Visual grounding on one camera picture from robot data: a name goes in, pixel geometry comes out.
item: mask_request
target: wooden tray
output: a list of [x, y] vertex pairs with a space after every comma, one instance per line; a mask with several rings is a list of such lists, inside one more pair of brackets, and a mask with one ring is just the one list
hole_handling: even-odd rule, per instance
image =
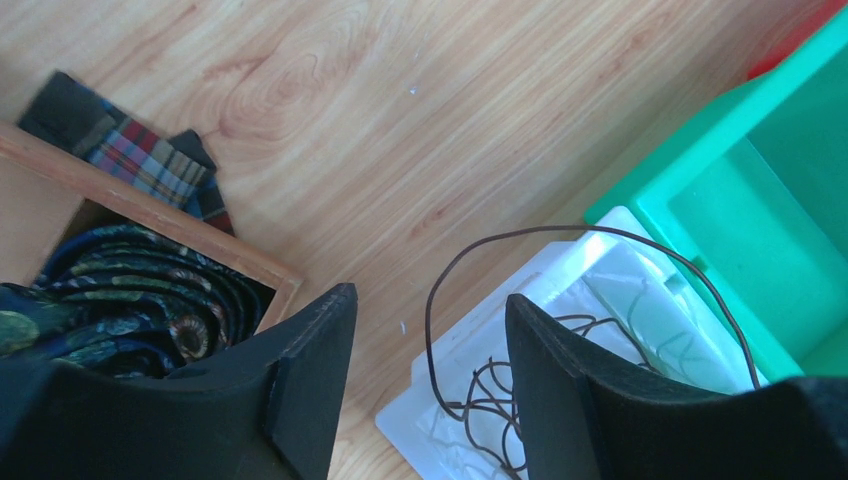
[[9, 124], [0, 123], [0, 282], [29, 285], [65, 238], [124, 217], [275, 290], [258, 331], [303, 277], [279, 260]]

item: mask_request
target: plaid cloth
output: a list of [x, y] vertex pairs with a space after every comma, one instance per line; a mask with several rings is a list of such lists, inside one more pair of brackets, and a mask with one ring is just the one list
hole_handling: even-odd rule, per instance
[[128, 118], [110, 131], [88, 163], [151, 196], [183, 208], [209, 170]]
[[203, 148], [203, 142], [200, 136], [194, 130], [186, 130], [177, 136], [171, 137], [168, 141], [174, 148], [188, 155], [211, 172], [209, 180], [197, 187], [194, 195], [188, 200], [183, 210], [218, 230], [234, 236], [233, 222], [230, 220], [230, 214], [224, 205], [224, 198], [221, 196], [221, 190], [218, 188], [218, 181], [214, 175], [218, 169], [215, 166], [215, 162], [212, 161], [212, 157]]
[[18, 126], [235, 235], [217, 168], [194, 131], [165, 141], [62, 72], [53, 74]]

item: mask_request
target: green plastic crate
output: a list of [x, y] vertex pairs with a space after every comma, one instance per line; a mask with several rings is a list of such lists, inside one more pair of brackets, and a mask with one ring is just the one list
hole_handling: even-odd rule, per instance
[[848, 375], [848, 10], [708, 105], [587, 221], [616, 205], [703, 268], [769, 380]]

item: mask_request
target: brown wire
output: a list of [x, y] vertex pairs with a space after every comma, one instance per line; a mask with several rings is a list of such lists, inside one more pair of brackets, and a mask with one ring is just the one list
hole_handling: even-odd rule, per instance
[[[745, 363], [748, 367], [748, 373], [751, 376], [751, 383], [753, 384], [755, 389], [760, 388], [760, 381], [759, 381], [759, 378], [757, 377], [757, 369], [756, 369], [756, 365], [754, 363], [754, 358], [751, 354], [751, 349], [748, 346], [748, 342], [745, 339], [745, 335], [742, 332], [742, 329], [739, 327], [739, 324], [736, 322], [736, 319], [733, 317], [733, 314], [730, 312], [730, 309], [727, 307], [727, 304], [725, 303], [721, 294], [718, 292], [718, 290], [713, 285], [713, 283], [707, 278], [707, 276], [704, 275], [704, 273], [695, 264], [693, 264], [692, 262], [687, 260], [685, 257], [680, 255], [679, 253], [675, 252], [674, 250], [671, 250], [670, 248], [668, 248], [668, 247], [666, 247], [662, 244], [659, 244], [659, 243], [657, 243], [653, 240], [647, 239], [647, 238], [642, 237], [640, 235], [636, 235], [635, 233], [631, 233], [631, 232], [628, 232], [626, 230], [621, 230], [621, 229], [618, 229], [618, 228], [603, 227], [603, 226], [599, 226], [599, 225], [547, 225], [547, 226], [524, 228], [524, 229], [520, 229], [520, 230], [515, 230], [515, 231], [511, 231], [511, 232], [501, 233], [501, 234], [498, 234], [498, 235], [492, 235], [492, 236], [489, 236], [489, 237], [482, 238], [482, 239], [477, 240], [476, 242], [472, 243], [471, 245], [468, 245], [461, 252], [459, 252], [459, 254], [457, 254], [456, 257], [454, 257], [453, 260], [451, 260], [451, 262], [448, 264], [448, 266], [445, 267], [444, 271], [442, 271], [442, 273], [439, 275], [439, 277], [436, 279], [435, 283], [433, 284], [433, 287], [430, 289], [430, 294], [427, 297], [427, 304], [426, 304], [426, 307], [425, 307], [425, 310], [424, 310], [424, 340], [425, 340], [425, 350], [426, 350], [426, 353], [427, 353], [427, 368], [428, 368], [428, 373], [429, 373], [429, 377], [430, 377], [430, 385], [433, 389], [433, 395], [436, 397], [436, 401], [439, 403], [439, 406], [442, 408], [442, 410], [444, 410], [444, 412], [449, 417], [451, 417], [454, 420], [457, 420], [459, 422], [462, 422], [465, 426], [466, 436], [468, 437], [469, 442], [472, 444], [472, 446], [474, 448], [478, 449], [478, 450], [486, 452], [487, 454], [489, 454], [492, 457], [494, 457], [495, 459], [497, 459], [498, 462], [500, 462], [500, 464], [501, 464], [501, 468], [503, 468], [504, 471], [512, 478], [518, 478], [517, 472], [526, 468], [526, 463], [524, 465], [520, 466], [520, 467], [514, 467], [512, 465], [512, 463], [510, 462], [509, 456], [506, 452], [506, 438], [507, 438], [507, 435], [509, 433], [510, 428], [512, 428], [515, 431], [519, 440], [521, 439], [521, 427], [518, 424], [517, 405], [515, 404], [514, 400], [504, 400], [504, 399], [496, 398], [491, 393], [491, 391], [483, 385], [482, 381], [480, 380], [480, 376], [483, 374], [483, 372], [485, 372], [486, 370], [489, 370], [495, 385], [499, 389], [501, 389], [502, 391], [511, 394], [512, 390], [507, 389], [502, 384], [502, 382], [500, 382], [497, 379], [497, 377], [494, 373], [494, 367], [495, 366], [507, 366], [508, 367], [509, 363], [508, 362], [494, 362], [490, 358], [489, 362], [483, 368], [481, 368], [480, 370], [474, 371], [473, 378], [472, 378], [472, 381], [471, 381], [471, 385], [469, 386], [468, 395], [466, 397], [465, 403], [456, 402], [456, 401], [453, 401], [453, 402], [445, 401], [444, 397], [442, 397], [441, 391], [439, 390], [438, 381], [436, 380], [435, 364], [434, 364], [434, 360], [433, 360], [433, 339], [432, 339], [432, 331], [431, 331], [433, 301], [435, 300], [436, 292], [438, 291], [438, 289], [442, 285], [442, 283], [445, 281], [448, 274], [450, 274], [450, 272], [456, 267], [456, 265], [460, 262], [460, 260], [463, 259], [463, 257], [465, 257], [472, 250], [474, 250], [474, 249], [476, 249], [480, 246], [483, 246], [487, 243], [499, 241], [499, 240], [505, 240], [505, 239], [508, 239], [508, 238], [518, 237], [518, 236], [522, 236], [522, 235], [529, 235], [531, 233], [539, 233], [539, 232], [587, 232], [587, 231], [602, 232], [602, 233], [608, 233], [608, 234], [612, 234], [612, 235], [618, 235], [618, 236], [626, 237], [626, 238], [629, 238], [631, 240], [637, 241], [637, 242], [642, 243], [644, 245], [647, 245], [647, 246], [654, 248], [654, 249], [672, 257], [673, 259], [677, 260], [678, 262], [683, 264], [686, 268], [688, 268], [696, 277], [698, 277], [698, 279], [707, 287], [707, 290], [710, 291], [710, 294], [713, 296], [713, 298], [715, 298], [716, 302], [718, 303], [719, 309], [721, 309], [722, 314], [727, 318], [727, 321], [730, 324], [730, 327], [733, 329], [734, 333], [736, 334], [736, 337], [739, 340], [739, 346], [742, 348], [742, 353], [745, 357]], [[590, 321], [589, 324], [582, 325], [582, 326], [574, 329], [574, 331], [576, 333], [581, 333], [581, 332], [579, 332], [579, 330], [582, 330], [582, 335], [584, 337], [588, 334], [589, 330], [591, 330], [595, 326], [598, 326], [598, 325], [603, 324], [603, 323], [609, 323], [609, 322], [615, 321], [615, 319], [613, 319], [613, 318], [605, 318], [605, 319], [602, 319], [602, 320], [597, 320], [595, 317], [593, 317], [591, 315], [585, 315], [585, 314], [565, 315], [565, 316], [557, 317], [557, 320], [577, 320], [577, 319], [584, 319], [584, 320]], [[621, 331], [624, 332], [624, 334], [627, 336], [627, 338], [631, 342], [633, 342], [634, 346], [636, 346], [637, 350], [639, 351], [640, 356], [642, 357], [643, 364], [646, 367], [653, 369], [653, 367], [651, 367], [650, 364], [648, 363], [647, 356], [645, 355], [644, 351], [642, 351], [639, 344], [632, 338], [632, 336], [628, 332], [625, 331], [625, 329], [621, 328]], [[481, 390], [483, 390], [483, 392], [487, 395], [488, 398], [473, 399], [474, 390], [475, 390], [475, 387], [477, 387], [477, 386], [479, 386], [481, 388]], [[504, 408], [502, 406], [504, 404], [510, 404], [510, 410], [511, 410], [510, 413], [508, 413], [506, 410], [504, 410]], [[462, 413], [456, 413], [454, 410], [462, 411]], [[501, 417], [502, 419], [504, 419], [507, 422], [506, 427], [504, 428], [502, 438], [501, 438], [501, 445], [502, 445], [502, 450], [503, 450], [503, 453], [504, 453], [504, 458], [501, 458], [498, 454], [496, 454], [491, 449], [484, 447], [482, 445], [479, 445], [474, 440], [474, 438], [471, 434], [471, 430], [470, 430], [470, 413], [471, 413], [472, 410], [489, 412], [489, 413], [495, 414], [495, 415]]]

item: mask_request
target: white plastic packaging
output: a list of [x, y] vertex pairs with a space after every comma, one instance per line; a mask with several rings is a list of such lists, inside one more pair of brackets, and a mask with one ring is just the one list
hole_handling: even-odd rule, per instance
[[[624, 207], [611, 210], [598, 224], [650, 238]], [[546, 246], [434, 343], [445, 399], [465, 401], [473, 371], [489, 357], [508, 361], [504, 305], [511, 293], [524, 294], [554, 317], [618, 319], [592, 329], [587, 338], [640, 363], [623, 328], [651, 365], [675, 380], [722, 393], [752, 388], [738, 344], [665, 254], [618, 235], [589, 232], [577, 242]], [[574, 329], [587, 321], [562, 323]], [[509, 369], [496, 371], [511, 388]], [[500, 398], [509, 397], [489, 376], [481, 378]], [[492, 414], [471, 415], [474, 438], [498, 454], [505, 425]], [[425, 480], [509, 478], [492, 457], [470, 445], [463, 424], [438, 407], [424, 353], [412, 363], [412, 385], [377, 415], [377, 426]], [[505, 444], [513, 464], [523, 463], [514, 432], [508, 431]], [[520, 476], [526, 479], [526, 471]]]

